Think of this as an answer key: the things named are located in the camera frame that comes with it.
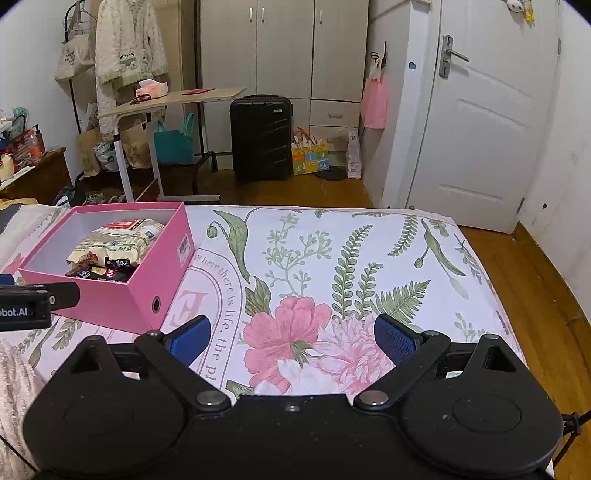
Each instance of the white fuzzy coat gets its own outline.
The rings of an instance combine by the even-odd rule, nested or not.
[[[98,112],[116,106],[119,88],[168,72],[156,11],[150,0],[103,0],[96,26]],[[113,135],[115,118],[100,120],[104,137]]]

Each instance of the floral bedsheet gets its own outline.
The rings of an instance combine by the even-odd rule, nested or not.
[[[60,212],[42,215],[11,252],[1,251],[0,232],[0,271],[22,281],[20,261]],[[198,250],[162,330],[207,315],[212,340],[191,368],[233,401],[352,398],[394,367],[375,343],[380,313],[457,342],[497,333],[523,358],[482,264],[449,218],[297,207],[187,206],[187,214]],[[82,320],[55,316],[47,330],[4,336],[45,379],[88,335],[134,338]]]

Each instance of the pink bag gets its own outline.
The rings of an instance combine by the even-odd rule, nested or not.
[[[382,130],[386,128],[388,119],[388,87],[382,81],[380,62],[372,67],[365,81],[363,99],[361,100],[361,118],[367,128]]]

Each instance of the white tote bag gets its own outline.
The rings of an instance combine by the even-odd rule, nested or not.
[[[81,22],[82,13],[80,11],[80,3],[78,3],[68,26],[68,35]],[[74,78],[76,75],[94,66],[95,60],[91,45],[92,42],[88,33],[74,35],[68,42],[61,44],[61,55],[57,63],[55,75],[58,82]]]

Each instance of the brown paper bag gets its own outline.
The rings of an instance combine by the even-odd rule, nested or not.
[[[76,136],[78,156],[86,177],[94,177],[100,173],[100,162],[96,158],[94,151],[94,147],[100,142],[102,142],[102,137],[97,128]]]
[[[132,168],[152,167],[148,135],[142,124],[122,131],[121,143],[123,143],[125,156]]]

